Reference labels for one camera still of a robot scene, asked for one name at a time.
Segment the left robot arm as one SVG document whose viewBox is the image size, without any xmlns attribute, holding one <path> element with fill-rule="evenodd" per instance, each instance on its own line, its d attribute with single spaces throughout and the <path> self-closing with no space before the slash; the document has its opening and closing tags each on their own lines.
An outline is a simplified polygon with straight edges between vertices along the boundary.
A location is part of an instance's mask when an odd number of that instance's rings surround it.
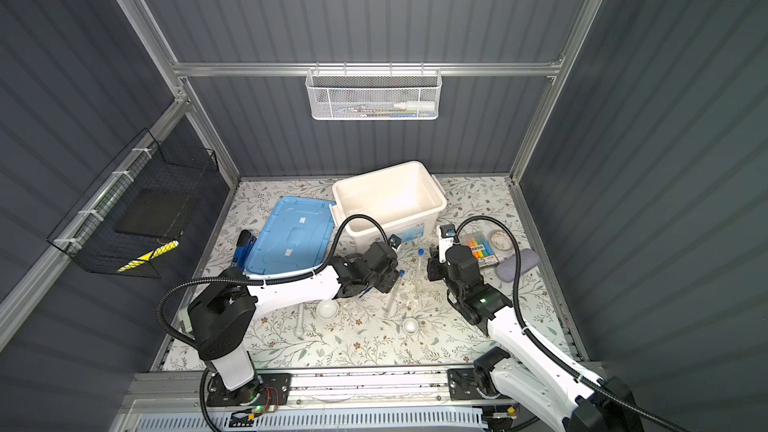
<svg viewBox="0 0 768 432">
<path fill-rule="evenodd" d="M 363 254 L 335 253 L 348 223 L 363 220 L 374 226 L 381 239 Z M 206 369 L 221 379 L 229 392 L 239 392 L 258 382 L 258 374 L 243 345 L 255 318 L 273 311 L 323 300 L 360 296 L 369 289 L 388 293 L 399 277 L 397 251 L 399 236 L 389 235 L 375 219 L 353 214 L 338 227 L 330 249 L 320 265 L 294 275 L 274 279 L 248 279 L 236 267 L 215 277 L 199 277 L 173 287 L 159 300 L 155 316 L 162 330 L 174 340 L 195 349 Z M 176 293 L 203 285 L 188 306 L 192 334 L 171 325 L 165 306 Z"/>
</svg>

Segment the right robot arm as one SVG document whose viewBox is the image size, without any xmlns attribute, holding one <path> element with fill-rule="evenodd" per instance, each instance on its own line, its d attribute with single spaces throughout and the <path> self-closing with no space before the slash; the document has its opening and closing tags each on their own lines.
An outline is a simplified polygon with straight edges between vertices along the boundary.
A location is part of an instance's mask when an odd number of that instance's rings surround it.
<svg viewBox="0 0 768 432">
<path fill-rule="evenodd" d="M 522 252 L 513 254 L 512 291 L 486 282 L 463 229 L 478 221 L 441 225 L 438 245 L 430 250 L 428 278 L 447 286 L 449 304 L 495 344 L 476 359 L 474 381 L 484 397 L 516 400 L 553 431 L 640 431 L 645 422 L 667 431 L 675 424 L 639 407 L 620 379 L 605 379 L 572 359 L 524 319 L 519 288 Z"/>
</svg>

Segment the blue capped test tube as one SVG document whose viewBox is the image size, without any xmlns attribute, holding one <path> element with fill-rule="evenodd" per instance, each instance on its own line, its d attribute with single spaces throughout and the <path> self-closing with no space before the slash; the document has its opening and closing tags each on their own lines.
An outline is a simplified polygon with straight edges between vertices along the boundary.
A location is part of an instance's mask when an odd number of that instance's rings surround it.
<svg viewBox="0 0 768 432">
<path fill-rule="evenodd" d="M 389 292 L 389 298 L 388 298 L 388 302 L 386 304 L 385 312 L 384 312 L 384 317 L 385 318 L 388 318 L 391 315 L 392 311 L 393 311 L 394 304 L 395 304 L 395 301 L 396 301 L 396 298 L 397 298 L 397 294 L 399 292 L 399 289 L 400 289 L 401 285 L 404 282 L 405 274 L 406 274 L 405 270 L 401 270 L 399 272 L 399 276 L 396 279 L 392 289 Z"/>
<path fill-rule="evenodd" d="M 425 250 L 418 249 L 416 265 L 414 266 L 414 294 L 418 302 L 422 300 L 422 279 L 425 273 Z"/>
</svg>

